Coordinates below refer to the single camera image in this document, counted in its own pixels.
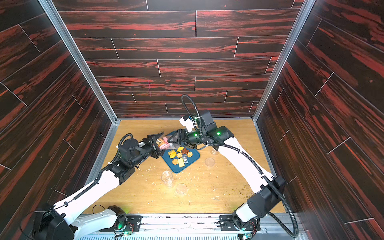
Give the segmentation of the pink round sandwich cookie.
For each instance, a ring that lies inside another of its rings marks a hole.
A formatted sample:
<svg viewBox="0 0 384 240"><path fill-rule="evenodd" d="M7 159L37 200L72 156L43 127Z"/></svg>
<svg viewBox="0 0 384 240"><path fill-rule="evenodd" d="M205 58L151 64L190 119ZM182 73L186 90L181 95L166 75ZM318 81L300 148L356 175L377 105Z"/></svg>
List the pink round sandwich cookie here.
<svg viewBox="0 0 384 240"><path fill-rule="evenodd" d="M167 149L170 146L170 144L168 143L168 139L167 138L157 139L157 142L158 142L158 147L161 150L165 150L165 149Z"/></svg>

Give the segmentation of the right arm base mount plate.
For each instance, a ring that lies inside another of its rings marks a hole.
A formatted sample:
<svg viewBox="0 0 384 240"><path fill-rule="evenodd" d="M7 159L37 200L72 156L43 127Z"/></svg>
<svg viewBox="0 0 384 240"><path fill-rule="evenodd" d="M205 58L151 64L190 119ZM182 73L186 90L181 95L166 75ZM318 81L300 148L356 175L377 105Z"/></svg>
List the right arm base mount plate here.
<svg viewBox="0 0 384 240"><path fill-rule="evenodd" d="M236 225L232 215L220 215L219 220L216 222L218 228L221 231L259 231L261 229L260 224L256 219L251 219L247 223L240 226Z"/></svg>

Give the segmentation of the clear jar with pink cookies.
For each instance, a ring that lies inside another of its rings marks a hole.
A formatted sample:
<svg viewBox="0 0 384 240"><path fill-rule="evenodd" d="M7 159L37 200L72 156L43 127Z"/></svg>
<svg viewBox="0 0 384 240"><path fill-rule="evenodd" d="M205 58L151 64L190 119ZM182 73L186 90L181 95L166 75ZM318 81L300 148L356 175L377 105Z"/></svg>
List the clear jar with pink cookies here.
<svg viewBox="0 0 384 240"><path fill-rule="evenodd" d="M171 150L171 149L177 149L178 145L172 144L168 142L168 139L166 137L157 139L157 144L159 149L161 150Z"/></svg>

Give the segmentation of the pale yellow rectangular biscuit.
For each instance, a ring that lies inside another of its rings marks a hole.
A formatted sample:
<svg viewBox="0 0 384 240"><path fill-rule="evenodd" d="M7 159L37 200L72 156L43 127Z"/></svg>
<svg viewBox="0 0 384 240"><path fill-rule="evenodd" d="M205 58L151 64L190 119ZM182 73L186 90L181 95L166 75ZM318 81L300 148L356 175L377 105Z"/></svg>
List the pale yellow rectangular biscuit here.
<svg viewBox="0 0 384 240"><path fill-rule="evenodd" d="M178 160L179 160L179 164L178 164L179 167L183 168L185 166L183 159L178 159Z"/></svg>

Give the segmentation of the clear jar lid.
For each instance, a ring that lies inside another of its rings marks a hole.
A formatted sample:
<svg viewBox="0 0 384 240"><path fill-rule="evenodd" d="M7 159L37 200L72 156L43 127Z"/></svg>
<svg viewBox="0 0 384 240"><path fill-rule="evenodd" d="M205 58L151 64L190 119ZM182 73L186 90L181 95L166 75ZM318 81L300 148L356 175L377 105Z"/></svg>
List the clear jar lid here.
<svg viewBox="0 0 384 240"><path fill-rule="evenodd" d="M184 195L188 191L186 184L178 184L176 186L176 193L179 195Z"/></svg>
<svg viewBox="0 0 384 240"><path fill-rule="evenodd" d="M215 165L215 160L213 159L213 158L207 158L207 159L205 159L205 165L207 166L207 167L213 167L214 165Z"/></svg>

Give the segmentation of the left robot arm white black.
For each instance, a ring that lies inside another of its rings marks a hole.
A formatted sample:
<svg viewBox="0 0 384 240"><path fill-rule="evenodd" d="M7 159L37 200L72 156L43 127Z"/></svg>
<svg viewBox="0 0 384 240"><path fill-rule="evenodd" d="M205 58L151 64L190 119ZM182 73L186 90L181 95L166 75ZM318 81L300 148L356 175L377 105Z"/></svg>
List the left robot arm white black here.
<svg viewBox="0 0 384 240"><path fill-rule="evenodd" d="M106 193L122 185L147 158L164 154L157 144L162 133L148 135L141 142L126 134L118 144L113 160L100 170L97 177L83 188L47 210L37 211L32 230L34 240L78 240L101 229L126 227L123 210L105 209L99 214L81 214Z"/></svg>

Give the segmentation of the clear jar with yellow cookies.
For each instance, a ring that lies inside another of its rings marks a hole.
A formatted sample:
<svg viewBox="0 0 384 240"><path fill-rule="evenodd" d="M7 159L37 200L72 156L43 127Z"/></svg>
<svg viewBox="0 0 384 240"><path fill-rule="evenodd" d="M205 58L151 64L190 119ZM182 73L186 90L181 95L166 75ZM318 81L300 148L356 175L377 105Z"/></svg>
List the clear jar with yellow cookies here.
<svg viewBox="0 0 384 240"><path fill-rule="evenodd" d="M170 171L164 171L161 175L161 180L168 188L172 188L174 186L173 174Z"/></svg>

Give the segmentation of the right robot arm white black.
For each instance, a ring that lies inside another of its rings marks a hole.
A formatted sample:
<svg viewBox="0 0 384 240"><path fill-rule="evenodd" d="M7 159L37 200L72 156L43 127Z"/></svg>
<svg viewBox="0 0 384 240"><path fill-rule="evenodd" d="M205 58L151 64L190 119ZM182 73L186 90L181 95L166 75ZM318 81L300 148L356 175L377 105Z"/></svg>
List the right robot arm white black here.
<svg viewBox="0 0 384 240"><path fill-rule="evenodd" d="M299 235L297 219L285 199L283 192L286 181L275 177L261 167L240 145L234 134L225 126L212 129L209 132L188 132L179 129L164 138L171 148L186 147L196 149L198 145L213 147L244 177L254 194L232 213L235 228L243 230L252 219L259 221L266 215L272 217L283 230L292 238ZM277 203L283 203L288 211L293 228L290 230L271 210Z"/></svg>

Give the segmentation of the clear jar with star cookies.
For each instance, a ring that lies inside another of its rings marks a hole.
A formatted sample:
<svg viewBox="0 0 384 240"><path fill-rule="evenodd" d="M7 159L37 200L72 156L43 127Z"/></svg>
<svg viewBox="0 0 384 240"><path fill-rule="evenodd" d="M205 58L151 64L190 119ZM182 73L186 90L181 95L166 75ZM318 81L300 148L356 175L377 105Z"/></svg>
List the clear jar with star cookies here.
<svg viewBox="0 0 384 240"><path fill-rule="evenodd" d="M210 153L214 156L218 155L219 152L215 148L210 148Z"/></svg>

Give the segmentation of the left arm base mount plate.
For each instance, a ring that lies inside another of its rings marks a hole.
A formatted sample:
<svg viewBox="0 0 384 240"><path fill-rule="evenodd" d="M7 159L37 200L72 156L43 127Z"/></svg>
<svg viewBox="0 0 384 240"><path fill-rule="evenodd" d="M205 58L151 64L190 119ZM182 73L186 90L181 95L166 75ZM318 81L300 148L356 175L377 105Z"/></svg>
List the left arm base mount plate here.
<svg viewBox="0 0 384 240"><path fill-rule="evenodd" d="M100 232L138 232L142 223L142 216L125 215L119 216L112 227L101 229Z"/></svg>

